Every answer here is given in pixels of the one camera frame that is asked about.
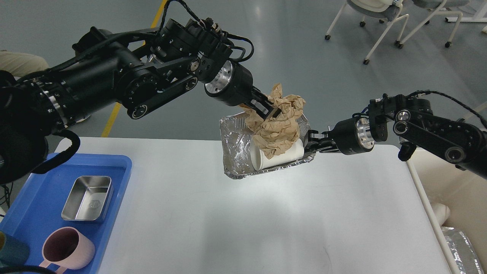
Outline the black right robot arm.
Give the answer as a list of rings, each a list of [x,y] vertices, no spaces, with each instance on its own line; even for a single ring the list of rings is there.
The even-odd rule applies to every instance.
[[[486,178],[486,131],[465,123],[435,116],[429,100],[423,95],[443,92],[425,90],[393,97],[384,94],[370,100],[368,106],[351,118],[336,123],[332,130],[309,130],[304,140],[305,153],[345,155],[372,151],[377,142],[388,139],[387,123],[400,138],[398,158],[408,161],[420,147],[461,170]]]

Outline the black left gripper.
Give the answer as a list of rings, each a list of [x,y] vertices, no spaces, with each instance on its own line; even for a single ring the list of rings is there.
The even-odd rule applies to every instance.
[[[233,61],[226,61],[217,76],[205,84],[205,93],[228,106],[239,105],[249,116],[259,116],[263,120],[277,118],[282,112],[253,86],[250,71]]]

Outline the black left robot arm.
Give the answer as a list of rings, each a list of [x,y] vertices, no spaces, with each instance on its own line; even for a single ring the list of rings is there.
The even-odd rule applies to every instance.
[[[19,79],[1,71],[2,185],[68,161],[80,147],[69,128],[114,102],[140,119],[203,83],[208,96],[244,105],[264,120],[281,113],[241,65],[254,51],[246,54],[233,40],[250,40],[180,4],[191,16],[187,25],[165,21],[166,4],[158,28],[111,33],[92,27],[62,64]]]

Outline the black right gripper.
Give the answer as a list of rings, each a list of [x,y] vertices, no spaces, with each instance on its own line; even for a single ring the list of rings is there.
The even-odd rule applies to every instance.
[[[310,154],[340,152],[345,155],[362,154],[372,151],[375,145],[370,121],[363,116],[340,121],[331,131],[308,130],[307,142],[317,143],[306,146],[306,153]]]

